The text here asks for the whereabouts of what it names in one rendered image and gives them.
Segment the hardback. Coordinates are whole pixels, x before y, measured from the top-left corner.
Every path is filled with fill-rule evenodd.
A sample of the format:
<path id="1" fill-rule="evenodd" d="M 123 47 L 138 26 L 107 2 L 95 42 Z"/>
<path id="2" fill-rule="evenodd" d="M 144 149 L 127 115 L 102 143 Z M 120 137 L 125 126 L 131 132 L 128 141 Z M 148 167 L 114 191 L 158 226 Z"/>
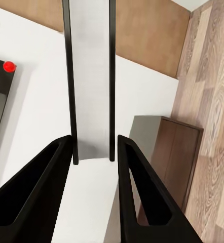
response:
<path id="1" fill-rule="evenodd" d="M 62 0 L 73 165 L 115 161 L 116 0 Z"/>

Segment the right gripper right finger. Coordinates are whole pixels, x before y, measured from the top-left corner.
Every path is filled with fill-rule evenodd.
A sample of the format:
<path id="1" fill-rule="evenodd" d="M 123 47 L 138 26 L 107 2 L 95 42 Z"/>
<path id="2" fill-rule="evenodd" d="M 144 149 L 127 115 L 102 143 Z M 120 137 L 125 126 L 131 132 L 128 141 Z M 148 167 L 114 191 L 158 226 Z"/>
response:
<path id="1" fill-rule="evenodd" d="M 121 243 L 203 243 L 137 144 L 118 135 Z M 131 169 L 149 223 L 137 223 Z"/>

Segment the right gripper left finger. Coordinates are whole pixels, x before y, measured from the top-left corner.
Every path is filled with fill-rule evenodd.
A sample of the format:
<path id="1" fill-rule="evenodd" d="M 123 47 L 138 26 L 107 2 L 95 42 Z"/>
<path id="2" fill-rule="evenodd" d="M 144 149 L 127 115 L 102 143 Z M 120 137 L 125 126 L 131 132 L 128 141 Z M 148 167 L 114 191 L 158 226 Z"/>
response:
<path id="1" fill-rule="evenodd" d="M 58 138 L 0 188 L 0 243 L 51 243 L 71 158 Z"/>

